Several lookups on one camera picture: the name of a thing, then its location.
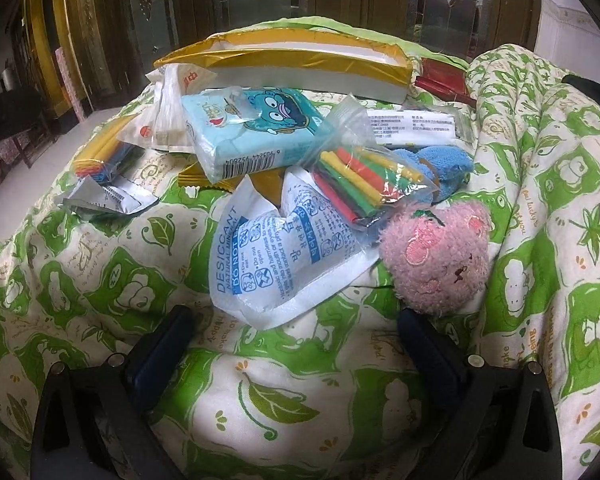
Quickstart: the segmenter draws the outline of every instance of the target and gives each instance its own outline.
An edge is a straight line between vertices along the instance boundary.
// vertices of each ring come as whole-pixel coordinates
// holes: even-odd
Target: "desiccant packet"
[[[300,167],[286,170],[280,211],[245,176],[214,234],[214,306],[258,330],[280,326],[349,285],[378,260]]]

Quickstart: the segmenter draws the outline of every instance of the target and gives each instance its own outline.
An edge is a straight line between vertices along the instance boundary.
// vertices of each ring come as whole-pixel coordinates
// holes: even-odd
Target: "plush bear head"
[[[477,201],[447,208],[410,205],[380,237],[380,257],[396,294],[410,308],[451,314],[484,288],[488,276],[487,208]]]

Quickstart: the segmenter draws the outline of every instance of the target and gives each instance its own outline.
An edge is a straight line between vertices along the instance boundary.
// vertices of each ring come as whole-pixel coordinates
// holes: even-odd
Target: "green and white blanket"
[[[564,477],[576,479],[600,450],[600,108],[563,75],[511,45],[471,64],[477,114],[458,106],[472,121],[464,147],[476,170],[451,200],[489,207],[493,268],[487,291],[437,325],[490,364],[542,363]],[[306,94],[323,112],[342,98]],[[207,281],[227,196],[179,188],[188,162],[147,151],[126,175],[160,202],[91,222],[54,205],[67,171],[0,244],[0,457],[14,478],[28,476],[51,364],[126,352],[175,304],[195,310],[198,331],[150,422],[188,476],[403,478],[422,447],[406,438],[428,409],[384,267],[286,326],[259,332],[232,319],[210,304]]]

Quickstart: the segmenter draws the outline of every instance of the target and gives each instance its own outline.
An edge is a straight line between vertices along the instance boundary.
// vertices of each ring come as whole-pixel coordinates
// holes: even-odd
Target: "blue tissue pack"
[[[291,88],[251,88],[245,97],[259,117],[243,120],[221,92],[182,97],[196,155],[213,184],[247,173],[291,166],[320,139],[320,112]]]

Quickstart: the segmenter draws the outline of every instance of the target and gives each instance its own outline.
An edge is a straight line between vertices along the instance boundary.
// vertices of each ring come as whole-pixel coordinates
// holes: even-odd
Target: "clear plastic bag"
[[[353,229],[375,239],[399,204],[431,203],[438,188],[400,156],[378,146],[366,109],[353,96],[336,106],[320,129],[326,141],[302,164]]]
[[[164,85],[152,128],[152,148],[168,152],[194,153],[193,139],[187,132],[182,96],[201,92],[208,88],[215,78],[215,73],[191,63],[164,66]]]
[[[131,154],[134,145],[121,142],[119,132],[138,116],[123,116],[110,120],[80,150],[71,162],[78,178],[90,176],[99,184],[113,180],[120,166]]]
[[[207,88],[216,74],[193,64],[173,63],[149,72],[146,78],[154,84],[154,102],[120,131],[118,139],[142,148],[195,153],[182,96]]]

